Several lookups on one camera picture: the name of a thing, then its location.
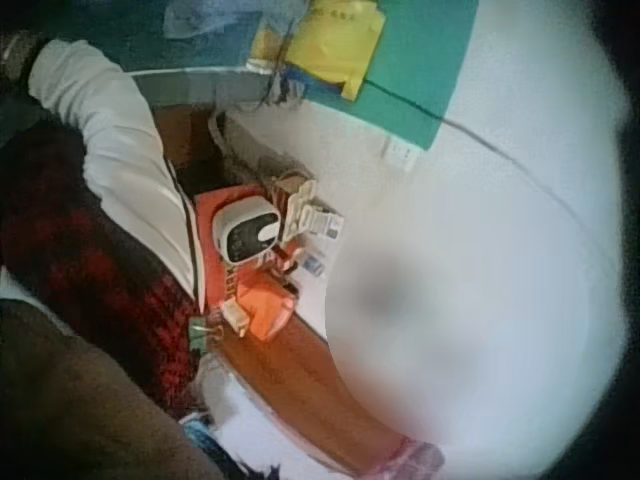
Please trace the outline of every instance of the white sleeve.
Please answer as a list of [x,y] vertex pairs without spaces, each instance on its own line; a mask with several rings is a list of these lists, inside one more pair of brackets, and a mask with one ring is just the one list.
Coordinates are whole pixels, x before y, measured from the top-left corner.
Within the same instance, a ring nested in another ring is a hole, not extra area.
[[34,63],[29,93],[82,132],[84,178],[102,209],[155,253],[202,308],[204,269],[193,208],[164,159],[133,79],[86,42],[53,40]]

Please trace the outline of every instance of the yellow paper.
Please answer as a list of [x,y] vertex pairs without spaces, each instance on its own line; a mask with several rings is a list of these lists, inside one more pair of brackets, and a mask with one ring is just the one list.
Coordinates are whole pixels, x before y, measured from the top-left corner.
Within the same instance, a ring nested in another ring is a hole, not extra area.
[[385,16],[365,0],[317,0],[289,45],[287,61],[333,84],[355,100],[373,57]]

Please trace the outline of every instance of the black cable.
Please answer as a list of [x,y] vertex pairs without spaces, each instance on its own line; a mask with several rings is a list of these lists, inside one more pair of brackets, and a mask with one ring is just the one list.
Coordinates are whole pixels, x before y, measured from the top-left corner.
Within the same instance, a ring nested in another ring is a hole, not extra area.
[[418,112],[422,113],[423,115],[425,115],[425,116],[427,116],[427,117],[429,117],[429,118],[431,118],[433,120],[436,120],[438,122],[441,122],[441,123],[453,128],[454,130],[457,130],[457,131],[463,133],[464,135],[469,137],[471,140],[473,140],[474,142],[480,144],[481,146],[483,146],[484,148],[486,148],[490,152],[492,152],[492,153],[498,155],[499,157],[501,157],[502,159],[508,161],[518,171],[520,171],[538,190],[540,190],[542,193],[544,193],[545,195],[550,197],[553,201],[555,201],[565,211],[565,213],[567,213],[573,219],[573,221],[576,222],[576,224],[580,227],[580,229],[587,236],[587,238],[589,238],[591,243],[593,243],[593,245],[600,252],[600,254],[604,258],[606,258],[607,261],[612,266],[615,266],[615,262],[613,261],[613,259],[609,256],[609,254],[606,252],[604,247],[602,247],[602,245],[600,245],[600,242],[598,242],[598,240],[595,238],[595,236],[593,235],[593,233],[591,232],[589,227],[582,221],[582,219],[576,213],[576,211],[562,197],[560,197],[556,192],[554,192],[553,189],[550,186],[548,186],[548,185],[542,183],[540,180],[538,180],[536,175],[523,162],[521,162],[520,160],[518,160],[514,156],[509,155],[507,152],[502,150],[500,147],[498,147],[495,144],[491,143],[490,141],[486,140],[481,135],[477,134],[476,132],[474,132],[473,130],[471,130],[470,128],[466,127],[465,125],[463,125],[461,123],[458,123],[458,122],[456,122],[454,120],[450,120],[447,117],[444,117],[442,115],[438,115],[437,113],[432,112],[428,108],[423,107],[419,103],[414,102],[413,100],[410,100],[410,99],[408,99],[406,97],[403,97],[402,95],[400,95],[398,93],[395,93],[395,92],[389,90],[388,88],[385,88],[382,85],[380,85],[380,84],[378,84],[378,83],[376,83],[376,82],[374,82],[372,80],[369,80],[369,79],[365,78],[364,83],[366,83],[367,85],[370,85],[371,87],[375,88],[376,90],[379,90],[380,92],[384,93],[385,95],[388,95],[391,98],[395,98],[396,100],[404,103],[405,105],[410,106],[411,108],[413,108],[414,110],[417,110]]

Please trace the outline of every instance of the red plaid fabric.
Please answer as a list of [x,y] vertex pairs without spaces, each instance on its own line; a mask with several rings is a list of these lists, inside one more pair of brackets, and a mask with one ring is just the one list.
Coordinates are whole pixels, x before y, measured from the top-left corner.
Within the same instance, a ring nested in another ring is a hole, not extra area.
[[101,209],[82,137],[40,124],[0,151],[0,264],[178,418],[196,371],[198,306],[165,265]]

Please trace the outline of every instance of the teal paper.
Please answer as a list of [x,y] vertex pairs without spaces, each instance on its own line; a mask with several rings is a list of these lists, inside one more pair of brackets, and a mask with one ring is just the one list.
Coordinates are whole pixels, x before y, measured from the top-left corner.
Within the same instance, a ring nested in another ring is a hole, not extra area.
[[[379,0],[387,16],[367,78],[444,116],[464,60],[478,0]],[[356,102],[313,90],[311,100],[382,127],[424,149],[440,122],[371,85]]]

